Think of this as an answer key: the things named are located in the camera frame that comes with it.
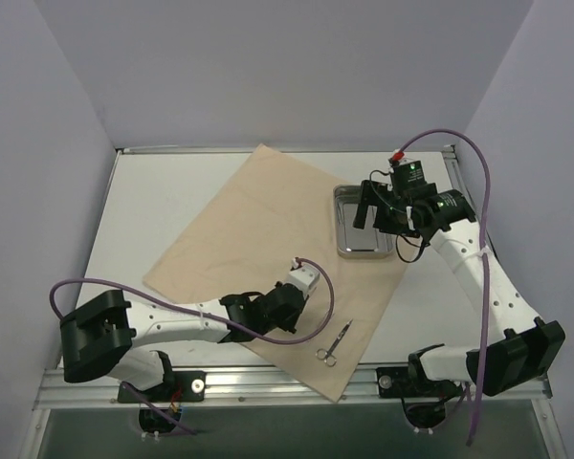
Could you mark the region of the beige wrapping cloth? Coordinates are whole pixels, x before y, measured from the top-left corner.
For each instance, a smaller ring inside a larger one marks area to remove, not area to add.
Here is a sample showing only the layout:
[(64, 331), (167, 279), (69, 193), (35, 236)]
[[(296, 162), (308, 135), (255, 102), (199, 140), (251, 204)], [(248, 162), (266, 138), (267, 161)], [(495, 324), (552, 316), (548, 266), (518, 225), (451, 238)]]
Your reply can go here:
[[(331, 402), (340, 399), (364, 354), (414, 248), (382, 259), (346, 259), (337, 251), (333, 190), (339, 179), (259, 146), (144, 276), (144, 285), (186, 304), (267, 291), (293, 258), (326, 271), (294, 334), (273, 331), (248, 348)], [(329, 368), (316, 358), (353, 323)]]

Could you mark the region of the steel surgical scissors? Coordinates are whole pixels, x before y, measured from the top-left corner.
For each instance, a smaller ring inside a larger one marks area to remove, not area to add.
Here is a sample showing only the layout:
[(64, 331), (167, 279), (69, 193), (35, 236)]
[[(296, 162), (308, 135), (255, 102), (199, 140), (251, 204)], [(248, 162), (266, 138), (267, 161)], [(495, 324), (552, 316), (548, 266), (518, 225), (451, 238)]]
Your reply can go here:
[(349, 320), (344, 326), (343, 328), (340, 330), (340, 332), (337, 334), (337, 336), (335, 337), (335, 339), (333, 340), (333, 342), (328, 346), (327, 349), (325, 348), (320, 348), (317, 350), (316, 352), (316, 358), (319, 361), (322, 361), (324, 363), (324, 365), (326, 367), (332, 368), (336, 365), (337, 363), (337, 358), (334, 355), (334, 352), (336, 350), (336, 348), (340, 345), (340, 343), (342, 342), (344, 336), (346, 335), (346, 333), (348, 332), (348, 330), (350, 329), (351, 325), (353, 323), (353, 320)]

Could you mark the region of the aluminium front rail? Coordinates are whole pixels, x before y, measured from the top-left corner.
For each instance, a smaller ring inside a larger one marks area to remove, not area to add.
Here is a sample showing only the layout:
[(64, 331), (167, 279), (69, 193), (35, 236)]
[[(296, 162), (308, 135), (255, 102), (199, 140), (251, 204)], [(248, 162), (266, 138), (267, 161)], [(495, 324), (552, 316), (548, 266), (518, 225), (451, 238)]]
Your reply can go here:
[[(378, 395), (377, 363), (360, 364), (341, 395), (341, 404), (387, 404)], [(288, 406), (328, 404), (315, 390), (298, 382), (284, 371), (271, 366), (207, 366), (205, 397), (202, 407), (260, 405)], [(47, 370), (41, 380), (35, 409), (126, 408), (118, 402), (119, 384), (102, 377), (70, 384), (59, 369)]]

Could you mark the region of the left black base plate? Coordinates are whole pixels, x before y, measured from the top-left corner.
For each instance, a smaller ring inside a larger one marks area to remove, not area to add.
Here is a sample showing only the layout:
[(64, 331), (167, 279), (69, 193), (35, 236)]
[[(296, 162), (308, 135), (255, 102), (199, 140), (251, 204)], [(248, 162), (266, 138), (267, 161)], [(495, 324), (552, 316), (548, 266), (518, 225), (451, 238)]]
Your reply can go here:
[(160, 373), (140, 373), (127, 377), (131, 385), (152, 403), (198, 403), (205, 398), (206, 376), (203, 371), (173, 371), (166, 377)]

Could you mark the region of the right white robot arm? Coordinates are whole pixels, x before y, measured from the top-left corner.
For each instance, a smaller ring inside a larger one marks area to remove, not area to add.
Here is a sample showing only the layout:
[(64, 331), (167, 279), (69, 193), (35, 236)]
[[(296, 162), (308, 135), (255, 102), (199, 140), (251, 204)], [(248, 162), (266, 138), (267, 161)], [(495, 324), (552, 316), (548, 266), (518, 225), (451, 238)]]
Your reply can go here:
[(544, 375), (559, 354), (565, 331), (545, 321), (481, 243), (482, 220), (464, 195), (438, 191), (420, 162), (392, 162), (388, 184), (362, 181), (353, 226), (362, 230), (369, 212), (373, 227), (395, 238), (416, 238), (445, 261), (473, 309), (480, 314), (483, 343), (476, 349), (434, 344), (408, 357), (406, 383), (416, 394), (440, 382), (473, 383), (495, 396)]

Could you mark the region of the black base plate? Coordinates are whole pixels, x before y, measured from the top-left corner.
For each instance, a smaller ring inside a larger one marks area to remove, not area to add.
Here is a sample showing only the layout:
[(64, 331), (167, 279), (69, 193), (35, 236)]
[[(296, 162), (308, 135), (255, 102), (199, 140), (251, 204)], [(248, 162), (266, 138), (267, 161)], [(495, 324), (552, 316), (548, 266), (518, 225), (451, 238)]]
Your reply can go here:
[(381, 399), (451, 399), (462, 393), (461, 387), (454, 382), (418, 382), (406, 366), (381, 366), (375, 372)]
[(131, 385), (152, 403), (198, 403), (205, 398), (206, 376), (203, 371), (173, 371), (166, 377), (160, 373), (140, 373), (127, 377)]

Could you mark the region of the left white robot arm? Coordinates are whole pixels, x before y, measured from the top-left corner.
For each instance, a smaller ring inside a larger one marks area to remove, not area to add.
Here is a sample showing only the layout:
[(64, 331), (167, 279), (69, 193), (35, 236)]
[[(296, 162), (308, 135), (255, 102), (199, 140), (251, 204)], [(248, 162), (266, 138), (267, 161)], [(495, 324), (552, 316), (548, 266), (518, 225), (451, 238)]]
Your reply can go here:
[(294, 333), (313, 289), (290, 278), (265, 295), (232, 294), (164, 308), (130, 301), (119, 289), (105, 291), (60, 321), (64, 379), (86, 383), (110, 376), (162, 401), (174, 378), (159, 344), (249, 342), (276, 328)]

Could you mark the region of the aluminium back rail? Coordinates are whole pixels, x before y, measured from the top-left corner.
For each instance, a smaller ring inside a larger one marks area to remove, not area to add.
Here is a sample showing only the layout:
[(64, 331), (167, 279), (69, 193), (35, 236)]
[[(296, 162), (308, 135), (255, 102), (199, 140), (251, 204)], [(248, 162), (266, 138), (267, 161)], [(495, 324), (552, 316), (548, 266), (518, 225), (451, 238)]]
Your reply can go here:
[[(118, 151), (129, 155), (153, 155), (153, 154), (245, 154), (252, 153), (255, 146), (179, 146), (157, 145), (119, 148)], [(391, 149), (331, 149), (331, 148), (305, 148), (305, 147), (277, 147), (275, 150), (284, 153), (390, 153)]]

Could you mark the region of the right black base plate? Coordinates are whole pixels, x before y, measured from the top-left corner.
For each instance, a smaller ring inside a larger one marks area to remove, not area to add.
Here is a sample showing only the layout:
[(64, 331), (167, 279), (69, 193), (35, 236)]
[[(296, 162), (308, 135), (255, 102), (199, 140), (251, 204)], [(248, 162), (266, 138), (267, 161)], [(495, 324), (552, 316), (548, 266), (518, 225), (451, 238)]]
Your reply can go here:
[(381, 399), (451, 399), (462, 393), (461, 387), (454, 382), (418, 382), (406, 366), (381, 366), (375, 372)]

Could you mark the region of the steel instrument tray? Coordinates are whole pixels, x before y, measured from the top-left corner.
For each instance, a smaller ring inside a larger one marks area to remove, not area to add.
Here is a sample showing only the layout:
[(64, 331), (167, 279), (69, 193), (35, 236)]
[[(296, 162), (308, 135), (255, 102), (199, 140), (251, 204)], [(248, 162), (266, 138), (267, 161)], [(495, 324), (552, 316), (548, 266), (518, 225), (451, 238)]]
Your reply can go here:
[[(393, 242), (389, 235), (373, 227), (376, 208), (369, 208), (364, 229), (355, 229), (353, 219), (358, 204), (359, 187), (338, 185), (333, 190), (334, 223), (338, 254), (350, 259), (380, 259), (393, 252)], [(342, 206), (344, 225), (339, 226), (336, 205)]]

